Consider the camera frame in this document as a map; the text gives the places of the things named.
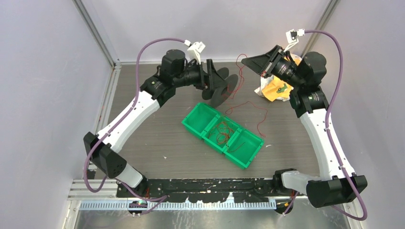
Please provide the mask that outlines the black cable spool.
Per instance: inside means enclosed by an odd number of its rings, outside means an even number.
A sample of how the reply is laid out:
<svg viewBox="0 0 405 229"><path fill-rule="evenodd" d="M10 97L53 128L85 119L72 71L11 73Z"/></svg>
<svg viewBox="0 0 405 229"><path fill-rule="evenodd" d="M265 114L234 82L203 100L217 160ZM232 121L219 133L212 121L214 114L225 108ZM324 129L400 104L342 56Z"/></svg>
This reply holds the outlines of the black cable spool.
<svg viewBox="0 0 405 229"><path fill-rule="evenodd" d="M202 99L209 100L209 104L213 108L217 108L222 105L236 89L238 83L238 76L236 74L229 75L226 78L227 86L222 91L203 91Z"/></svg>

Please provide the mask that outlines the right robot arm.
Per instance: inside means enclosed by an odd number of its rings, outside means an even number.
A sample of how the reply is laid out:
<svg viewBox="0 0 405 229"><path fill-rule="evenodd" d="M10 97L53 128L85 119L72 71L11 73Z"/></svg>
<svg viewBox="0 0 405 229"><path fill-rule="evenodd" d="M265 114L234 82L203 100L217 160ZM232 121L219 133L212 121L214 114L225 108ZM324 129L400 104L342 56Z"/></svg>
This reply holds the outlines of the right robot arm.
<svg viewBox="0 0 405 229"><path fill-rule="evenodd" d="M295 63L290 53L277 45L265 54L244 58L242 63L262 78L275 76L292 86L291 107L310 137L319 165L317 177L292 168L276 171L273 191L284 196L294 190L306 195L316 208L355 200L368 182L364 175L356 174L346 159L327 113L331 103L320 87L327 72L326 58L309 52L300 63Z"/></svg>

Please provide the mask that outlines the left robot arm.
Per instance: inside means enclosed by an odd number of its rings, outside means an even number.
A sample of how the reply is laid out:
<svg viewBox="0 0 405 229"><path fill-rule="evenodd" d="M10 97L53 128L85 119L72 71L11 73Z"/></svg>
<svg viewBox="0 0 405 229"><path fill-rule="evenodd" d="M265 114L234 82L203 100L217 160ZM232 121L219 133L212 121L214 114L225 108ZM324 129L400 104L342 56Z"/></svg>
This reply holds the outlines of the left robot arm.
<svg viewBox="0 0 405 229"><path fill-rule="evenodd" d="M119 152L134 131L176 94L177 88L192 85L202 91L202 99L208 100L211 107L223 104L236 88L238 76L230 74L226 67L215 69L211 59L206 65L204 69L196 59L187 61L181 50L168 50L133 101L104 129L84 136L86 163L92 162L108 178L126 183L134 197L142 197L147 190L145 177Z"/></svg>

